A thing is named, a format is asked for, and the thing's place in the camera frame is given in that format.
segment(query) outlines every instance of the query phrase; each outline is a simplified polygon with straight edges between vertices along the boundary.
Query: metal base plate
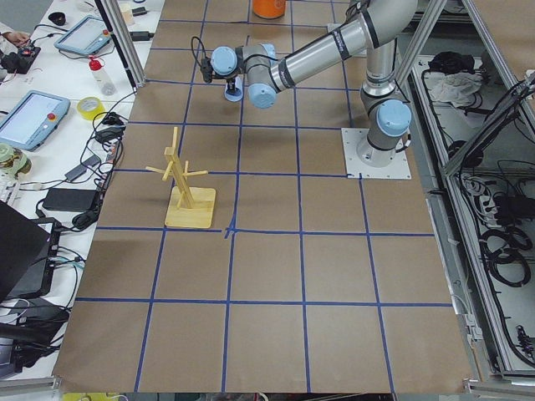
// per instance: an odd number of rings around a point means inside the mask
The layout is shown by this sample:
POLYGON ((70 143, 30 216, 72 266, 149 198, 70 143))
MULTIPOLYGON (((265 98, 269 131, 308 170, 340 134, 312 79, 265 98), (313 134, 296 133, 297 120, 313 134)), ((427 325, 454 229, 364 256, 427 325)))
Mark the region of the metal base plate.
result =
POLYGON ((377 178, 385 180, 410 180, 409 163, 405 152, 395 154, 386 167, 372 167, 357 156, 357 144, 368 134, 368 129, 342 128, 345 170, 349 178, 377 178))

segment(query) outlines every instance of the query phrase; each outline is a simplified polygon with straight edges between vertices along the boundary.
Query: small device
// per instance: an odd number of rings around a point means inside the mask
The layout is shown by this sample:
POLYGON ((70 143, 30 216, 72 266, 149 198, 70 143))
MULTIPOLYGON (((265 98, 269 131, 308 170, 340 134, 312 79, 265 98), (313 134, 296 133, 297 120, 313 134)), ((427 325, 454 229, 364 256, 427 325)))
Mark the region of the small device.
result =
POLYGON ((88 15, 53 45, 59 50, 89 56, 101 50, 110 39, 104 21, 88 15))
POLYGON ((0 52, 0 63, 8 74, 27 74, 41 48, 27 44, 16 53, 4 54, 0 52))
POLYGON ((70 100, 30 90, 0 122, 0 142, 33 150, 54 131, 69 112, 70 100))
POLYGON ((48 211, 89 211, 98 200, 97 190, 75 190, 72 188, 50 188, 43 201, 48 211))
POLYGON ((154 34, 149 31, 133 31, 130 32, 132 42, 146 42, 154 37, 154 34))
POLYGON ((74 167, 71 171, 68 171, 65 173, 65 179, 67 182, 73 182, 78 177, 80 177, 85 171, 87 171, 88 167, 93 167, 94 165, 97 165, 102 160, 97 155, 92 155, 88 159, 84 160, 82 163, 74 167))
POLYGON ((145 14, 147 14, 147 9, 145 7, 132 8, 132 15, 134 17, 145 14))

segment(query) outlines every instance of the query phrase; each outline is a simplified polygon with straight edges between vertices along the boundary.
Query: plastic bottle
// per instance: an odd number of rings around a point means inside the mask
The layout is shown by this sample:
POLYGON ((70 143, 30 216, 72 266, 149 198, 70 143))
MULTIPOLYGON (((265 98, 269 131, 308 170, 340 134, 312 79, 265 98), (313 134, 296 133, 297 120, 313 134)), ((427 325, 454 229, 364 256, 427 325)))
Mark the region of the plastic bottle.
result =
POLYGON ((91 69, 97 84, 99 84, 100 92, 102 92, 102 94, 110 96, 117 91, 114 83, 111 82, 110 76, 104 70, 104 65, 102 65, 95 56, 89 56, 89 68, 91 69))

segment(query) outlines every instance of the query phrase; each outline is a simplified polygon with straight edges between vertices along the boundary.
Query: power adapter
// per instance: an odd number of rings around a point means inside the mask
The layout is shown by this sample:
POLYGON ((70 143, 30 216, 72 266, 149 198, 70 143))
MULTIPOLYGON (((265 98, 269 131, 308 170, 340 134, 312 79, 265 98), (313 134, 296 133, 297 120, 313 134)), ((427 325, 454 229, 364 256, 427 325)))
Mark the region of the power adapter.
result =
POLYGON ((120 119, 119 115, 114 111, 110 111, 103 119, 102 124, 104 125, 122 125, 123 121, 120 119))
POLYGON ((149 31, 133 31, 130 32, 130 37, 132 38, 132 42, 146 42, 147 40, 151 40, 154 34, 149 31))
POLYGON ((125 127, 109 127, 101 129, 94 134, 94 139, 100 144, 105 144, 111 140, 119 140, 125 133, 125 127))

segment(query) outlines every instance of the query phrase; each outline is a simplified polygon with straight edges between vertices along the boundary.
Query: white surface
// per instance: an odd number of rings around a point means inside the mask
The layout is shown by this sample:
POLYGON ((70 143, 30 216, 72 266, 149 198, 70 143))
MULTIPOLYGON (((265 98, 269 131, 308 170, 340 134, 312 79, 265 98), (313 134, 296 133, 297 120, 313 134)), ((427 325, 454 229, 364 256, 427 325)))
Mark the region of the white surface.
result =
MULTIPOLYGON (((145 15, 134 17, 135 23, 130 25, 130 31, 150 31, 154 32, 160 20, 161 8, 165 0, 147 0, 143 6, 149 10, 145 15)), ((66 15, 64 29, 72 28, 83 17, 95 15, 96 12, 84 13, 77 9, 74 1, 55 0, 43 17, 42 23, 51 24, 47 19, 51 12, 60 11, 66 15)), ((39 27, 32 34, 32 39, 41 38, 49 33, 60 33, 57 29, 39 27)), ((70 59, 54 47, 54 42, 59 35, 51 38, 38 40, 35 44, 41 48, 41 53, 35 59, 32 68, 25 75, 9 74, 5 82, 0 85, 0 96, 14 96, 22 98, 29 90, 40 90, 46 93, 57 94, 67 99, 80 100, 88 96, 97 96, 102 100, 116 101, 126 96, 132 91, 130 82, 125 73, 125 68, 120 61, 117 49, 112 54, 102 56, 105 62, 105 69, 110 75, 117 88, 117 92, 110 96, 100 93, 99 86, 89 70, 89 60, 87 58, 70 59)), ((152 42, 134 42, 135 50, 140 58, 141 64, 145 65, 149 56, 152 42)), ((99 54, 106 54, 113 49, 110 43, 102 48, 99 54)), ((66 53, 70 57, 82 57, 72 53, 66 53)))
POLYGON ((405 152, 396 153, 386 167, 377 168, 365 164, 357 155, 357 145, 368 134, 367 129, 342 128, 345 169, 349 178, 410 180, 409 163, 405 152))
MULTIPOLYGON (((142 5, 149 12, 146 15, 135 17, 135 24, 129 26, 129 30, 148 30, 154 32, 160 19, 164 2, 165 0, 147 0, 144 2, 142 5)), ((62 11, 66 14, 67 23, 62 28, 70 28, 85 15, 88 15, 77 9, 75 1, 54 0, 48 11, 44 14, 42 23, 50 24, 47 16, 51 12, 56 11, 62 11)), ((40 27, 33 33, 32 38, 40 38, 53 32, 56 32, 53 28, 40 27)), ((104 56, 103 60, 106 62, 106 71, 114 81, 118 92, 112 96, 103 96, 89 70, 89 60, 86 58, 72 60, 59 54, 58 50, 54 47, 54 42, 58 37, 54 36, 38 41, 36 45, 41 47, 42 50, 29 73, 26 75, 17 75, 14 78, 8 75, 7 79, 12 79, 0 85, 0 110, 11 110, 32 89, 56 94, 71 100, 69 112, 60 122, 58 129, 35 151, 25 151, 26 155, 32 161, 32 169, 27 175, 21 175, 19 177, 23 184, 22 189, 31 188, 31 185, 24 184, 28 182, 62 180, 67 171, 78 165, 80 160, 90 156, 89 152, 82 154, 82 150, 85 147, 87 139, 91 136, 93 129, 91 122, 83 119, 76 110, 78 100, 88 96, 96 96, 103 101, 104 107, 109 111, 115 101, 132 92, 116 50, 112 54, 104 56)), ((135 43, 135 48, 140 56, 142 65, 145 65, 150 46, 151 42, 135 43)), ((135 96, 131 95, 121 102, 114 111, 128 118, 134 100, 135 96)), ((105 152, 102 150, 100 144, 92 141, 90 148, 95 153, 103 156, 101 158, 104 159, 105 152)), ((85 180, 88 177, 89 172, 79 177, 77 181, 85 180)), ((83 184, 62 184, 60 187, 93 189, 95 185, 93 177, 90 177, 83 184)), ((35 205, 39 200, 44 198, 46 190, 30 192, 22 189, 18 192, 18 197, 13 202, 13 207, 28 218, 35 218, 35 205)), ((66 226, 72 226, 71 220, 77 213, 46 211, 46 214, 47 216, 56 218, 66 226)), ((62 234, 59 245, 72 249, 82 256, 87 256, 95 226, 92 225, 80 233, 62 234)), ((63 252, 60 252, 60 255, 70 257, 69 254, 63 252)), ((81 278, 81 273, 78 270, 79 279, 81 278)), ((75 290, 75 278, 73 267, 66 266, 58 268, 53 275, 51 291, 44 298, 56 305, 66 305, 75 290)), ((62 327, 58 335, 64 332, 65 327, 66 325, 62 327)), ((21 373, 15 374, 7 379, 17 380, 23 378, 50 377, 57 357, 58 353, 53 353, 46 358, 40 358, 32 368, 25 368, 21 373)), ((27 395, 21 395, 21 398, 11 398, 19 396, 8 396, 7 398, 0 396, 0 400, 50 400, 56 399, 54 398, 55 396, 57 394, 54 395, 50 392, 29 393, 27 395)))

